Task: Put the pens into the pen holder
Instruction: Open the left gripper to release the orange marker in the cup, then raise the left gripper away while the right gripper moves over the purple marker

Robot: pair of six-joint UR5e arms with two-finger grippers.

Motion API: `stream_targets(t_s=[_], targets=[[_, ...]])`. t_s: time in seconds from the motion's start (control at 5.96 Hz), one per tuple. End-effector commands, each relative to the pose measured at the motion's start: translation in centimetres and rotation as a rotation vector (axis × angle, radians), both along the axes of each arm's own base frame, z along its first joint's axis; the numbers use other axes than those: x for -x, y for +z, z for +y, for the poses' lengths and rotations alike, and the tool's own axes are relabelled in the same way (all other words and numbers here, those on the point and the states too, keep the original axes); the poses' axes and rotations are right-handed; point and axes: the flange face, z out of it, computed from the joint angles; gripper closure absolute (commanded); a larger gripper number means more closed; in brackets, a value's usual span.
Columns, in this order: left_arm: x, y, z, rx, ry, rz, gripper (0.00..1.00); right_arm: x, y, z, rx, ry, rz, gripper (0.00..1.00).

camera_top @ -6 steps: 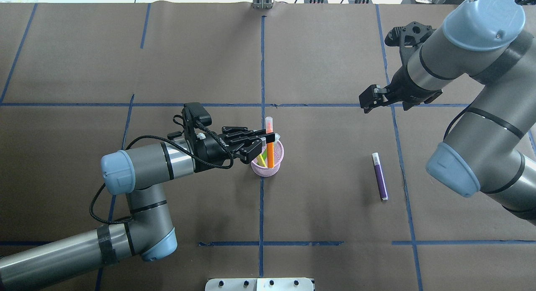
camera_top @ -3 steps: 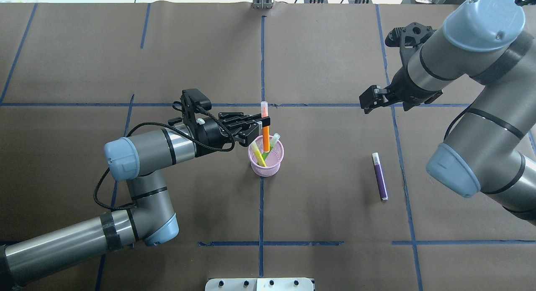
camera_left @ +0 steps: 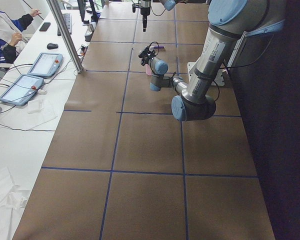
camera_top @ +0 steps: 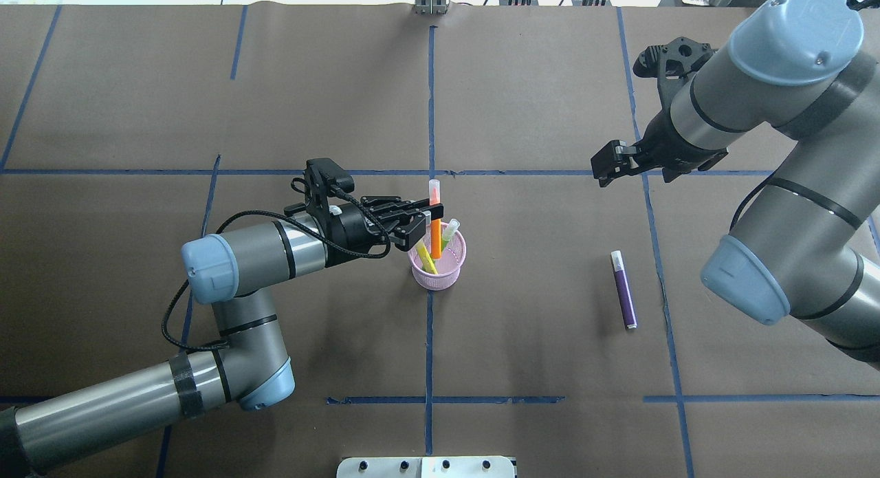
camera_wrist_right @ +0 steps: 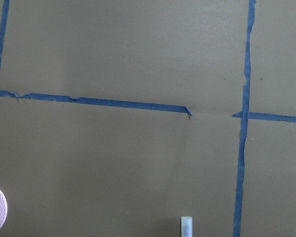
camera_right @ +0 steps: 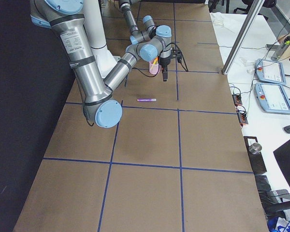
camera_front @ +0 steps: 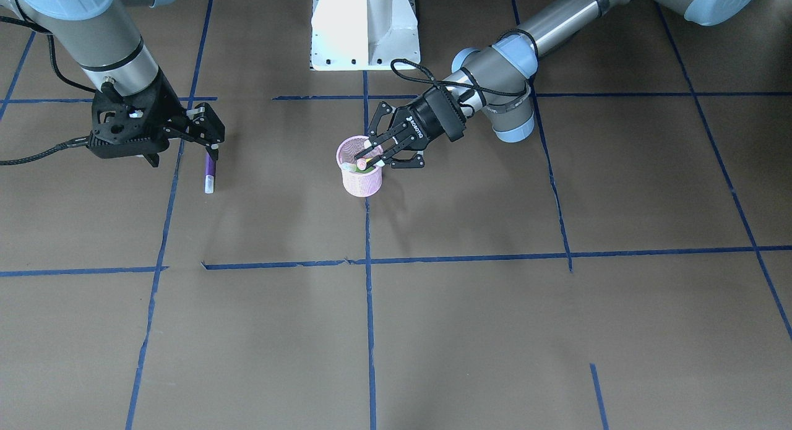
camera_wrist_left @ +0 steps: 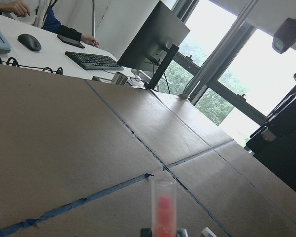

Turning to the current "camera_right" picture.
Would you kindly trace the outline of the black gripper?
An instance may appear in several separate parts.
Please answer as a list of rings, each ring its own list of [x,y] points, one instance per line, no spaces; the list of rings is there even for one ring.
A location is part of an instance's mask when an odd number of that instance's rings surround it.
[[[171,63],[171,58],[162,58],[160,57],[160,66],[161,66],[161,72],[162,72],[162,79],[163,82],[168,80],[168,68],[167,66]]]

